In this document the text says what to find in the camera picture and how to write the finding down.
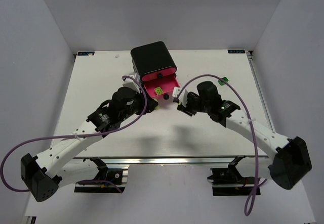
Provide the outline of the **yellow-green lego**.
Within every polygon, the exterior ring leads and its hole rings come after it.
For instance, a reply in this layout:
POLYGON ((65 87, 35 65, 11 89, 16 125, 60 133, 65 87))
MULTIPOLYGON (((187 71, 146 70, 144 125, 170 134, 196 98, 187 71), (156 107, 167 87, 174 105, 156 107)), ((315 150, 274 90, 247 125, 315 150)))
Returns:
POLYGON ((161 89, 161 87, 156 87, 154 89, 154 91, 155 91, 156 95, 162 95, 164 93, 163 90, 161 89))

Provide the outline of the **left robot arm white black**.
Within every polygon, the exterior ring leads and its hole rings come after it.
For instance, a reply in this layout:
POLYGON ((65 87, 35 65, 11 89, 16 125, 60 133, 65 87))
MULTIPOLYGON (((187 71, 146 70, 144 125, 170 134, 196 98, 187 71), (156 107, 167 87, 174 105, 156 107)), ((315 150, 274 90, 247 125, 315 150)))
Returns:
POLYGON ((35 200, 43 202, 68 184, 95 185, 111 181, 113 186, 120 185, 121 179, 115 180, 115 173, 99 157, 85 158, 77 164, 69 164, 69 161, 108 133, 118 130, 132 115, 151 113, 157 106, 157 100, 146 92, 121 87, 86 118, 72 138, 64 138, 35 156, 23 156, 21 178, 35 200))

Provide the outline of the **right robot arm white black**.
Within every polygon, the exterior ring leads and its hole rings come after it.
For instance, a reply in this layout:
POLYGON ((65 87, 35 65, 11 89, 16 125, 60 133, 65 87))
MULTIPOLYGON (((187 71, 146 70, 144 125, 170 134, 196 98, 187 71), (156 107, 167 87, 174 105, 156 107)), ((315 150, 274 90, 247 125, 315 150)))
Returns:
POLYGON ((238 156, 228 165, 225 180, 219 173, 212 179, 214 184, 233 184, 243 177, 251 177, 258 165, 261 178, 273 180, 285 190, 292 189, 308 172, 312 165, 306 142, 300 138, 289 138, 278 134, 257 121, 248 118, 239 105, 224 100, 211 81, 197 86, 198 93, 175 87, 172 97, 178 103, 177 109, 189 116, 206 113, 210 119, 232 130, 261 149, 267 158, 251 159, 238 156))

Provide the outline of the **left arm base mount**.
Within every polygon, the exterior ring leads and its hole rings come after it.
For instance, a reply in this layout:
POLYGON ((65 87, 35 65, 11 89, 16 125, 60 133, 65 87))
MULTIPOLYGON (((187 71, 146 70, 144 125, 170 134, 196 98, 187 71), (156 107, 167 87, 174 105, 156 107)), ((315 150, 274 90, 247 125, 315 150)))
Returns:
POLYGON ((93 178, 77 182, 74 187, 75 193, 102 193, 122 194, 128 179, 128 167, 107 166, 98 157, 86 158, 97 167, 97 173, 93 178))

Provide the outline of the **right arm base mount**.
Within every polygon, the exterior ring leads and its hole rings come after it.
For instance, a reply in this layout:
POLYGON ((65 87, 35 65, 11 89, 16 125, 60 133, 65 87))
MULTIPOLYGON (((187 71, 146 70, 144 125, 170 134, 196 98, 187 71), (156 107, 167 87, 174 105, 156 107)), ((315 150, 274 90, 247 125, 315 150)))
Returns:
POLYGON ((209 157, 213 196, 248 196, 255 180, 255 156, 209 157))

